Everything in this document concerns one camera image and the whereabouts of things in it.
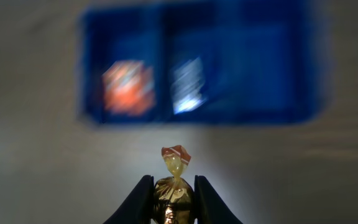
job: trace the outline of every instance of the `blue container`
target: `blue container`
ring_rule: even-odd
[[[99,123],[289,124],[326,102],[322,33],[309,1],[201,1],[90,9],[84,35],[83,104]],[[172,71],[189,60],[203,71],[202,105],[177,113]],[[154,68],[157,105],[143,116],[104,109],[101,75],[118,60]]]

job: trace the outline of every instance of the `gray surface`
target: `gray surface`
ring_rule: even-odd
[[[358,223],[358,1],[332,0],[333,103],[290,128],[96,129],[75,111],[84,1],[0,0],[0,223],[102,223],[162,146],[193,156],[244,223]]]

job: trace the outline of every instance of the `orange object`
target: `orange object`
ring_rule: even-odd
[[[145,70],[142,62],[116,62],[103,82],[107,110],[138,116],[154,105],[152,69]]]

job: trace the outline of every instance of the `blue tray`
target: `blue tray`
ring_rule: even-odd
[[[201,1],[89,9],[81,20],[83,111],[98,123],[309,120],[327,96],[320,55],[314,52],[319,24],[307,3]],[[195,58],[203,63],[205,101],[175,114],[170,71]],[[157,105],[140,117],[104,109],[101,75],[115,61],[129,59],[154,68]]]

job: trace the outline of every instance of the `gold foil wrapper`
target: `gold foil wrapper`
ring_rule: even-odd
[[[154,190],[153,219],[158,224],[194,224],[194,191],[182,178],[160,179]]]

